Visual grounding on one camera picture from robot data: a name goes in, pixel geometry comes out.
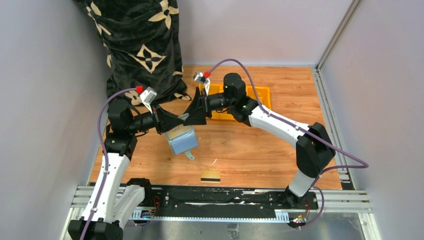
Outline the green card holder wallet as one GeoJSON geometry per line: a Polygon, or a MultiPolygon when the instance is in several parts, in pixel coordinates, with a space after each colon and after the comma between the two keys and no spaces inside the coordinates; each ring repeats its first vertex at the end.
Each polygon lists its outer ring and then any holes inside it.
{"type": "Polygon", "coordinates": [[[174,155],[184,153],[190,161],[194,161],[195,157],[191,153],[191,150],[197,148],[199,142],[194,127],[192,125],[190,125],[190,127],[190,132],[186,132],[172,140],[167,138],[166,133],[165,136],[174,155]]]}

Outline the tan card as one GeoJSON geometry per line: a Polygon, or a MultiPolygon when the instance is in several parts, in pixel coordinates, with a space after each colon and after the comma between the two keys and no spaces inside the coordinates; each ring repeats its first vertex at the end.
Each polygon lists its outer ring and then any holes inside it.
{"type": "Polygon", "coordinates": [[[201,172],[200,181],[205,183],[220,183],[221,171],[219,170],[203,170],[201,172]]]}
{"type": "Polygon", "coordinates": [[[171,141],[185,133],[190,132],[191,127],[190,126],[184,126],[183,124],[176,126],[170,131],[167,131],[165,133],[166,137],[171,141]]]}

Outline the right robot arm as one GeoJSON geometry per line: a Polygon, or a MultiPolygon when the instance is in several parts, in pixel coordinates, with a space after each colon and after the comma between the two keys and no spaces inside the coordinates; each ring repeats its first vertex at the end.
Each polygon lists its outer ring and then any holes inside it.
{"type": "Polygon", "coordinates": [[[196,72],[196,88],[192,103],[186,109],[184,125],[205,125],[213,112],[225,111],[239,123],[268,132],[289,143],[296,154],[297,172],[286,188],[287,196],[300,200],[314,184],[324,168],[334,158],[326,128],[319,122],[312,125],[294,121],[267,108],[259,100],[247,95],[247,87],[237,73],[223,79],[223,91],[209,93],[209,73],[196,72]]]}

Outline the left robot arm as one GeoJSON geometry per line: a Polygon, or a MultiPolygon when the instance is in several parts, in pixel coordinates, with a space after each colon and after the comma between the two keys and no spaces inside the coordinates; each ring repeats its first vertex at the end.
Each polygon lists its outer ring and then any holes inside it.
{"type": "Polygon", "coordinates": [[[165,133],[183,124],[187,115],[178,116],[159,105],[154,106],[152,112],[133,115],[135,110],[123,99],[113,100],[108,106],[107,133],[100,134],[101,169],[81,217],[71,220],[67,227],[73,240],[121,240],[135,208],[153,200],[151,183],[146,178],[132,178],[118,197],[138,141],[137,133],[150,129],[165,133]]]}

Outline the middle yellow bin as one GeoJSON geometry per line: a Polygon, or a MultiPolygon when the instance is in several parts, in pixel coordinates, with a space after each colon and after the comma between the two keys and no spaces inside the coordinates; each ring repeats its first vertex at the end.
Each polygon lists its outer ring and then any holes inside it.
{"type": "MultiPolygon", "coordinates": [[[[203,86],[198,86],[201,93],[205,94],[203,86]]],[[[224,85],[212,84],[209,89],[209,95],[212,95],[211,107],[212,107],[212,118],[213,120],[228,120],[232,118],[229,110],[236,106],[237,99],[233,93],[226,88],[224,85]]]]}

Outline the yellow bin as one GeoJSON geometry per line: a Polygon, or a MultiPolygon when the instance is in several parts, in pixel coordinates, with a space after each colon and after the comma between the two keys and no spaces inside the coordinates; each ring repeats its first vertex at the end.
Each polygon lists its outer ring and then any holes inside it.
{"type": "MultiPolygon", "coordinates": [[[[201,93],[205,94],[203,86],[198,86],[201,93]]],[[[224,85],[212,84],[209,89],[209,95],[212,95],[211,107],[212,107],[212,118],[213,120],[228,120],[232,118],[229,110],[236,106],[237,99],[233,93],[226,88],[224,85]]]]}
{"type": "MultiPolygon", "coordinates": [[[[271,89],[267,86],[256,86],[255,89],[260,102],[271,110],[271,89]]],[[[250,98],[256,100],[256,95],[251,85],[246,87],[246,93],[250,98]]]]}

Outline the right yellow bin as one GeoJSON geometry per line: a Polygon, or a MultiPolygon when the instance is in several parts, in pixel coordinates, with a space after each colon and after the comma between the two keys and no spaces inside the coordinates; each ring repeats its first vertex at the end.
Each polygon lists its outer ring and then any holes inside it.
{"type": "MultiPolygon", "coordinates": [[[[267,86],[256,86],[255,89],[260,102],[271,110],[271,89],[267,86]]],[[[251,85],[246,87],[246,93],[250,98],[256,100],[256,95],[251,85]]]]}

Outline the black floral blanket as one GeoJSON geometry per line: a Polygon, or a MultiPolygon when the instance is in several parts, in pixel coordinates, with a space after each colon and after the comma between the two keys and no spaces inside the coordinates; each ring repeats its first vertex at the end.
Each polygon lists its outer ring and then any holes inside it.
{"type": "Polygon", "coordinates": [[[179,6],[175,0],[78,0],[107,50],[111,75],[108,97],[119,93],[133,106],[142,100],[135,88],[156,91],[154,103],[190,101],[183,81],[179,6]]]}

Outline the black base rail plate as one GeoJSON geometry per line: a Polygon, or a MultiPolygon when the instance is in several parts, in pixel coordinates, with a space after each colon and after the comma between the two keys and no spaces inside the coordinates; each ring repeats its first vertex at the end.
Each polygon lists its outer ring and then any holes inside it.
{"type": "Polygon", "coordinates": [[[319,203],[312,191],[297,202],[284,189],[153,185],[138,206],[157,218],[270,220],[277,210],[307,214],[319,203]]]}

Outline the aluminium frame rail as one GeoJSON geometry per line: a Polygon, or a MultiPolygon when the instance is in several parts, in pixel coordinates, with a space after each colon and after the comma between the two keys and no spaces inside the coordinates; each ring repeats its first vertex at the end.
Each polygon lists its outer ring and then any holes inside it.
{"type": "Polygon", "coordinates": [[[79,186],[64,237],[121,240],[126,227],[155,221],[281,223],[284,232],[292,232],[311,229],[325,213],[339,221],[356,214],[367,240],[381,237],[364,191],[314,187],[294,197],[286,189],[152,185],[145,178],[104,188],[79,186]]]}

